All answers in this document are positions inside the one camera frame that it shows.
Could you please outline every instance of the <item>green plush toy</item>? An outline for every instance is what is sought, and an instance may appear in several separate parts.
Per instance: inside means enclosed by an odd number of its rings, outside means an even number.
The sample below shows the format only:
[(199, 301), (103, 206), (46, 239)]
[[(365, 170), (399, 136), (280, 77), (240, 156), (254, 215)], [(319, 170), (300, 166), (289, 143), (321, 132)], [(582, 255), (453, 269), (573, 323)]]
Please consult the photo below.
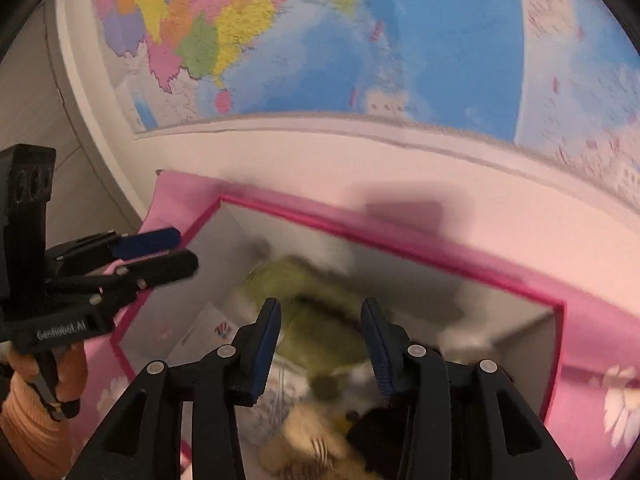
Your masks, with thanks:
[(261, 264), (241, 291), (257, 306), (266, 298), (280, 301), (282, 337), (276, 352), (306, 370), (319, 397), (337, 395), (336, 370), (369, 358), (360, 333), (364, 297), (308, 264), (295, 258)]

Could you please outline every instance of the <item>white flower print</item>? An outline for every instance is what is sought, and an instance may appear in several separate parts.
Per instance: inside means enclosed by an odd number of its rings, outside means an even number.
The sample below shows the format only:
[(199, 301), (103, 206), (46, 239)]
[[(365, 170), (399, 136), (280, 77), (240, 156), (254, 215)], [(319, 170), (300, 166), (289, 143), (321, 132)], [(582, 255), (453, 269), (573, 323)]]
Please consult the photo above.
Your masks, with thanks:
[(613, 366), (602, 379), (602, 386), (607, 389), (604, 431), (611, 432), (612, 447), (623, 443), (626, 448), (631, 448), (640, 433), (640, 388), (627, 387), (635, 378), (635, 368), (621, 370), (619, 366)]
[(109, 413), (109, 410), (116, 403), (116, 400), (124, 393), (124, 390), (129, 386), (129, 380), (125, 376), (113, 378), (108, 388), (105, 388), (100, 394), (100, 400), (96, 404), (98, 410), (98, 416), (100, 420)]

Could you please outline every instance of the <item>forearm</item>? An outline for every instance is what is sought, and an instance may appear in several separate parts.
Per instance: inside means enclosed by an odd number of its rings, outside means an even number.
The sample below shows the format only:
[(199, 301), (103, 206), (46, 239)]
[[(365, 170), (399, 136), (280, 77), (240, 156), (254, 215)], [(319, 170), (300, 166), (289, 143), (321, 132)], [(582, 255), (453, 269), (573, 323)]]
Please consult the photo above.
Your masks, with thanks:
[(37, 394), (18, 375), (2, 405), (0, 428), (34, 480), (60, 480), (71, 463), (67, 422), (54, 422)]

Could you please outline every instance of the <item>tan stuffed animal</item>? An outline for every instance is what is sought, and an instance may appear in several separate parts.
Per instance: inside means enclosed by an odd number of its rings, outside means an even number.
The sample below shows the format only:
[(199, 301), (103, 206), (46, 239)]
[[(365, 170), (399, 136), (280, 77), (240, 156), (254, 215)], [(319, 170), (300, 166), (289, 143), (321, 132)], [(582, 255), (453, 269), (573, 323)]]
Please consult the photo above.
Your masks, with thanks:
[(260, 448), (262, 468), (283, 480), (380, 480), (343, 434), (332, 428), (329, 408), (318, 402), (294, 406), (278, 434)]

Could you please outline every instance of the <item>map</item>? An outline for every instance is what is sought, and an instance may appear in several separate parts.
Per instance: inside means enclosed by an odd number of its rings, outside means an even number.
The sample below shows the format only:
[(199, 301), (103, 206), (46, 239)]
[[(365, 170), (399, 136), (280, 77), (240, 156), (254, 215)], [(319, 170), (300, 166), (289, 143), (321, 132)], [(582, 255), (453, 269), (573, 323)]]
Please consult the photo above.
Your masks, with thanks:
[(135, 133), (282, 112), (450, 126), (640, 210), (640, 57), (601, 0), (94, 0)]

